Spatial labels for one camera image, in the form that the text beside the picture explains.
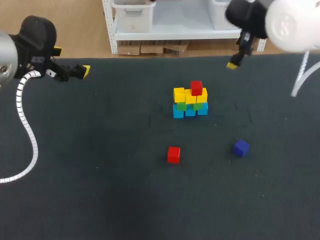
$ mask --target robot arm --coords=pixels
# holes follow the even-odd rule
[[[237,41],[239,53],[228,67],[240,66],[251,55],[253,38],[266,39],[286,52],[305,52],[320,48],[320,0],[231,0],[226,12],[229,22],[250,35],[250,41]]]
[[[12,78],[21,79],[30,71],[38,71],[43,77],[47,71],[61,82],[69,77],[83,79],[90,66],[74,68],[58,65],[51,57],[60,56],[62,49],[56,47],[57,32],[54,24],[42,17],[28,16],[17,35],[0,31],[0,84]]]

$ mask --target red block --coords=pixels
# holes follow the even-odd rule
[[[178,164],[180,162],[180,147],[170,146],[168,150],[168,163]]]
[[[202,95],[202,82],[201,81],[192,81],[191,82],[191,95],[192,96],[201,96]]]

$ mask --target white cable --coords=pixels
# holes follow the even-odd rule
[[[27,73],[26,75],[23,76],[23,78],[21,78],[20,83],[18,85],[18,89],[16,91],[16,109],[18,111],[20,120],[21,120],[24,128],[29,135],[29,138],[30,138],[30,141],[32,144],[32,150],[33,150],[32,160],[31,160],[29,166],[25,170],[20,172],[19,174],[11,176],[11,177],[0,178],[0,184],[9,183],[9,182],[15,181],[19,178],[22,178],[24,175],[29,173],[31,171],[31,169],[36,165],[36,162],[38,159],[38,144],[37,144],[37,140],[34,135],[34,132],[32,131],[32,129],[31,129],[26,117],[25,117],[25,113],[24,113],[24,110],[22,107],[22,92],[23,92],[23,89],[24,89],[26,82],[29,79],[40,77],[40,76],[41,76],[41,74],[38,71],[31,71],[31,72]]]
[[[312,67],[310,67],[310,69],[308,71],[306,71],[302,77],[297,80],[293,86],[293,90],[291,92],[291,96],[292,97],[296,97],[298,94],[299,89],[301,88],[302,84],[304,84],[304,82],[307,80],[307,78],[313,74],[317,69],[320,68],[320,61],[317,62],[315,65],[313,65]]]
[[[295,82],[298,82],[301,79],[301,77],[304,75],[306,67],[307,67],[309,55],[310,55],[310,51],[306,51],[304,53],[303,59],[302,59],[302,63],[301,63],[301,66],[300,66],[300,70],[299,70],[298,76],[296,77]]]

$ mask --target green block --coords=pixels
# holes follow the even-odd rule
[[[185,104],[184,102],[178,102],[176,104],[176,109],[178,111],[186,111],[187,110],[187,104]]]
[[[204,106],[203,103],[194,103],[192,106],[192,109],[193,109],[193,111],[198,111],[198,110],[202,109],[203,106]]]

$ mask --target toy block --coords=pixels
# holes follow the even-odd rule
[[[175,103],[184,103],[186,101],[185,89],[183,87],[174,88],[173,98]]]
[[[170,164],[178,164],[180,162],[180,147],[169,147],[167,161]]]
[[[178,102],[176,104],[176,109],[178,111],[184,111],[185,112],[187,110],[187,104],[185,104],[184,102]]]
[[[242,158],[248,153],[249,147],[249,143],[240,139],[233,146],[233,153]]]
[[[192,96],[201,96],[202,95],[202,82],[201,81],[192,81],[191,82],[191,95]]]
[[[196,111],[193,110],[193,107],[191,104],[186,106],[185,116],[186,117],[195,117],[196,116]]]
[[[185,112],[177,110],[177,105],[173,104],[173,118],[174,119],[183,119],[184,116],[185,116]]]
[[[192,109],[193,111],[198,111],[198,110],[201,110],[203,106],[204,106],[203,103],[195,103],[195,104],[192,104]]]
[[[196,96],[196,103],[205,103],[208,101],[208,93],[207,93],[207,89],[204,87],[202,89],[202,95],[201,96]]]
[[[191,89],[186,89],[185,93],[185,103],[186,104],[195,104],[197,102],[197,96],[191,95]]]
[[[202,108],[197,111],[198,116],[208,115],[209,106],[208,103],[205,102],[202,104]]]

